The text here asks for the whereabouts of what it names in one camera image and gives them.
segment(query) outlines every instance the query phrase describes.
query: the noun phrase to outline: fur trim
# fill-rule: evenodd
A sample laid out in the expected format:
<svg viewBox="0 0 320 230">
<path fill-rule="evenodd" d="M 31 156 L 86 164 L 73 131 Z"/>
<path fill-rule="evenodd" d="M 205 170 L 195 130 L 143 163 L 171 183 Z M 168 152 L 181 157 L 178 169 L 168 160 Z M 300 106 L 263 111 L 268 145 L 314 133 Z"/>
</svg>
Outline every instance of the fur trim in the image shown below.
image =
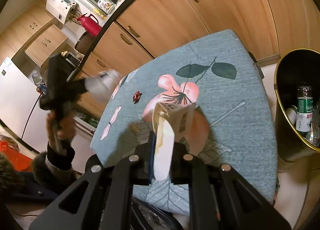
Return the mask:
<svg viewBox="0 0 320 230">
<path fill-rule="evenodd" d="M 17 191 L 24 183 L 23 177 L 14 169 L 5 154 L 0 152 L 0 193 Z"/>
<path fill-rule="evenodd" d="M 53 191 L 56 194 L 61 194 L 67 187 L 70 186 L 72 182 L 76 180 L 76 175 L 75 173 L 71 175 L 69 184 L 63 184 L 48 169 L 47 165 L 45 164 L 46 156 L 47 152 L 42 152 L 32 161 L 31 166 L 33 177 L 41 186 Z"/>
</svg>

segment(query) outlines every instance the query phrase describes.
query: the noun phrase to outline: white water heater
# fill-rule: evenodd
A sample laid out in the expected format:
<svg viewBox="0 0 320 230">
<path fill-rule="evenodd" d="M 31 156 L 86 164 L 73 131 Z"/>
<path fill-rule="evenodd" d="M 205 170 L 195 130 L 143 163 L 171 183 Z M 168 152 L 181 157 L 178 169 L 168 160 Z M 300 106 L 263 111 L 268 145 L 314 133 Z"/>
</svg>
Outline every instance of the white water heater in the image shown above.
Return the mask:
<svg viewBox="0 0 320 230">
<path fill-rule="evenodd" d="M 70 20 L 70 11 L 76 8 L 73 0 L 47 0 L 46 9 L 63 24 Z"/>
</svg>

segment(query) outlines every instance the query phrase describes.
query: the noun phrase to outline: trash can rim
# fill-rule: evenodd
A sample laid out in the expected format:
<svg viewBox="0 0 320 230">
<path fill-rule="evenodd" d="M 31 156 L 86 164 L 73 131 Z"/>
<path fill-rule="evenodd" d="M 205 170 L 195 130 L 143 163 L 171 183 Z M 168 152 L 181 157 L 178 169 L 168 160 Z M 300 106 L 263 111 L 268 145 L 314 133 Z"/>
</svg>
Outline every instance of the trash can rim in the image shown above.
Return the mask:
<svg viewBox="0 0 320 230">
<path fill-rule="evenodd" d="M 315 150 L 316 152 L 320 153 L 320 148 L 317 148 L 315 146 L 313 146 L 311 143 L 309 143 L 304 137 L 302 137 L 298 131 L 296 130 L 296 128 L 294 127 L 294 125 L 291 123 L 289 117 L 287 116 L 287 114 L 285 113 L 285 109 L 281 103 L 281 100 L 280 100 L 280 96 L 279 96 L 279 92 L 278 92 L 278 87 L 277 87 L 277 73 L 278 73 L 278 68 L 279 68 L 279 65 L 281 63 L 281 61 L 284 59 L 284 57 L 286 57 L 287 55 L 289 55 L 291 52 L 295 52 L 295 51 L 298 51 L 298 50 L 308 50 L 308 51 L 312 51 L 312 52 L 315 52 L 315 53 L 318 53 L 319 56 L 320 56 L 320 53 L 315 51 L 315 50 L 312 50 L 312 49 L 307 49 L 307 48 L 299 48 L 299 49 L 294 49 L 294 50 L 291 50 L 289 51 L 287 54 L 285 54 L 283 57 L 280 58 L 279 62 L 277 63 L 277 66 L 276 66 L 276 69 L 275 69 L 275 75 L 274 75 L 274 90 L 276 92 L 276 97 L 277 97 L 277 101 L 280 105 L 280 108 L 281 108 L 281 111 L 282 113 L 284 114 L 287 122 L 290 124 L 292 130 L 295 132 L 295 134 L 300 138 L 300 140 L 306 144 L 308 147 L 310 147 L 311 149 Z"/>
</svg>

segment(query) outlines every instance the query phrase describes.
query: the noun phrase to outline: black countertop edge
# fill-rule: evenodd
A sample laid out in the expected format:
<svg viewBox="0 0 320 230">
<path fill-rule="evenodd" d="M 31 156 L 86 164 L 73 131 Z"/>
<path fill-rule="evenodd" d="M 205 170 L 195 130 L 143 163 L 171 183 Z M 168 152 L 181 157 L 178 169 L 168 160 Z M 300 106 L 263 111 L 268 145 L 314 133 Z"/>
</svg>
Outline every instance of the black countertop edge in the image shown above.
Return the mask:
<svg viewBox="0 0 320 230">
<path fill-rule="evenodd" d="M 81 61 L 80 65 L 78 66 L 76 72 L 74 72 L 73 76 L 70 78 L 70 80 L 75 79 L 75 77 L 78 75 L 78 73 L 81 71 L 85 61 L 89 57 L 90 53 L 93 51 L 93 49 L 96 47 L 104 33 L 108 30 L 110 25 L 118 19 L 118 17 L 124 12 L 126 8 L 130 6 L 135 0 L 125 0 L 110 16 L 110 18 L 107 20 L 107 22 L 102 27 L 101 32 L 98 34 L 98 36 L 94 39 L 93 43 L 91 44 L 89 50 L 85 54 L 83 60 Z"/>
<path fill-rule="evenodd" d="M 23 141 L 18 135 L 16 135 L 13 131 L 10 130 L 9 127 L 6 126 L 6 124 L 0 119 L 0 125 L 1 127 L 7 131 L 7 133 L 10 134 L 11 137 L 15 138 L 22 146 L 24 146 L 25 148 L 27 148 L 29 151 L 32 151 L 36 154 L 39 154 L 40 152 L 38 152 L 36 149 L 32 148 L 30 145 L 28 145 L 25 141 Z"/>
</svg>

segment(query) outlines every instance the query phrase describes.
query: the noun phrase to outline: red thermos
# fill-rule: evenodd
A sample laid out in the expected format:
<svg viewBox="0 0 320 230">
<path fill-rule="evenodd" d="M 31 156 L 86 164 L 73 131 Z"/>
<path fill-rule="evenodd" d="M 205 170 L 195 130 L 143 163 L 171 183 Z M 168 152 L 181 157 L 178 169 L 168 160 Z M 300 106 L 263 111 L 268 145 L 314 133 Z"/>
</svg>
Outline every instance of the red thermos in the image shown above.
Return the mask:
<svg viewBox="0 0 320 230">
<path fill-rule="evenodd" d="M 99 34 L 99 32 L 101 31 L 102 27 L 99 25 L 99 21 L 97 20 L 97 18 L 93 14 L 90 14 L 89 16 L 85 16 L 85 15 L 86 14 L 81 15 L 77 19 L 77 21 L 81 22 L 82 27 L 84 29 L 86 29 L 94 37 L 96 37 Z"/>
</svg>

